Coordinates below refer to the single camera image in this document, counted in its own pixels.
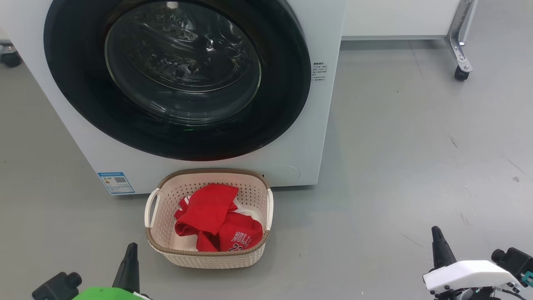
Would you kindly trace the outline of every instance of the washing machine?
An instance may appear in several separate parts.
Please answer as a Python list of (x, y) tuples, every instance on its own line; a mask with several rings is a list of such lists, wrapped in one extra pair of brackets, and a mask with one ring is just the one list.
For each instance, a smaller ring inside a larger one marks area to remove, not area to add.
[(2, 6), (0, 26), (111, 194), (199, 168), (318, 182), (345, 0)]

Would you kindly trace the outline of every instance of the caster wheel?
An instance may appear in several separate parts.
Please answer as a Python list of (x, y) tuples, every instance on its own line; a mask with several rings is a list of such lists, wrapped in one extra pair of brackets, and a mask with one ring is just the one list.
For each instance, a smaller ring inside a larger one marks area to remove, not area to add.
[(457, 66), (457, 68), (455, 69), (455, 76), (454, 77), (457, 80), (463, 81), (463, 80), (467, 80), (468, 79), (468, 75), (469, 74), (470, 73), (461, 70), (461, 68), (459, 68), (459, 66)]
[(9, 53), (2, 55), (2, 62), (6, 65), (8, 68), (14, 68), (22, 62), (20, 59), (20, 56), (18, 53)]

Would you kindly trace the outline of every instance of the basket handle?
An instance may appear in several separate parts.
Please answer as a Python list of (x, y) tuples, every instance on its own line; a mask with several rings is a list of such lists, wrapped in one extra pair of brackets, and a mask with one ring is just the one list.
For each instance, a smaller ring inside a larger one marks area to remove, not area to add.
[(270, 230), (270, 226), (272, 226), (272, 216), (274, 215), (274, 195), (272, 195), (272, 190), (268, 189), (268, 220), (266, 221), (266, 230)]
[(157, 212), (157, 207), (159, 206), (159, 190), (160, 188), (155, 189), (150, 194), (150, 196), (148, 196), (148, 201), (146, 201), (146, 207), (144, 208), (144, 226), (150, 229), (152, 229), (152, 227), (154, 226), (154, 219), (155, 219), (155, 216), (152, 216), (152, 220), (150, 220), (150, 208), (152, 207), (152, 203), (157, 196), (156, 207), (154, 208), (154, 214)]

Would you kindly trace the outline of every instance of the basket rim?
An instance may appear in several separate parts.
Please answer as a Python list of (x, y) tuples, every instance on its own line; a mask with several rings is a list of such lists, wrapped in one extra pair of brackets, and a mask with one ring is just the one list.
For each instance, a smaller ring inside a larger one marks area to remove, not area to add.
[[(224, 169), (224, 168), (209, 168), (209, 169), (190, 169), (190, 170), (181, 170), (174, 172), (167, 177), (165, 177), (157, 188), (162, 188), (169, 180), (171, 180), (174, 177), (181, 176), (181, 175), (191, 175), (191, 174), (202, 174), (202, 173), (229, 173), (229, 174), (240, 174), (240, 175), (250, 175), (253, 177), (256, 177), (257, 179), (261, 180), (261, 182), (265, 185), (267, 190), (270, 190), (269, 183), (264, 179), (263, 176), (260, 174), (249, 171), (249, 170), (239, 170), (239, 169)], [(166, 248), (154, 240), (154, 237), (152, 236), (151, 228), (145, 227), (146, 230), (146, 237), (148, 238), (148, 242), (154, 247), (156, 250), (165, 253), (165, 254), (175, 254), (175, 255), (187, 255), (187, 256), (199, 256), (199, 257), (206, 257), (206, 256), (239, 256), (239, 255), (247, 255), (252, 252), (257, 251), (259, 248), (261, 248), (265, 242), (267, 241), (268, 236), (270, 235), (270, 230), (266, 230), (263, 232), (263, 238), (259, 243), (257, 243), (255, 246), (251, 247), (250, 249), (246, 250), (238, 250), (238, 251), (224, 251), (224, 252), (205, 252), (205, 251), (187, 251), (187, 250), (176, 250), (171, 248)]]
[(174, 172), (174, 173), (168, 175), (167, 177), (163, 178), (163, 180), (161, 180), (161, 182), (159, 183), (159, 185), (157, 187), (158, 188), (162, 188), (167, 183), (167, 181), (171, 180), (174, 177), (178, 177), (178, 176), (181, 176), (181, 175), (205, 174), (205, 173), (229, 173), (229, 174), (250, 175), (250, 176), (256, 177), (257, 179), (261, 180), (263, 182), (263, 184), (265, 185), (265, 187), (267, 189), (270, 189), (270, 184), (259, 173), (256, 173), (254, 171), (249, 171), (249, 170), (224, 169), (224, 168), (189, 169), (189, 170), (177, 171), (177, 172)]

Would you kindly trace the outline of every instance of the plastic basket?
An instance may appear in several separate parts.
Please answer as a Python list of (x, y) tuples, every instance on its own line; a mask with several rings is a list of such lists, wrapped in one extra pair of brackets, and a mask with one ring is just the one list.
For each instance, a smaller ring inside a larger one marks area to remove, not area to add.
[[(263, 238), (254, 247), (240, 251), (197, 252), (171, 249), (178, 203), (187, 195), (211, 184), (226, 184), (239, 188), (237, 200), (243, 207), (258, 210), (263, 226)], [(156, 200), (150, 220), (150, 210)], [(155, 251), (163, 254), (171, 263), (199, 269), (232, 269), (255, 264), (263, 255), (265, 242), (270, 234), (274, 209), (269, 184), (259, 174), (235, 169), (197, 169), (179, 171), (167, 176), (150, 194), (144, 210), (144, 225), (148, 242)]]

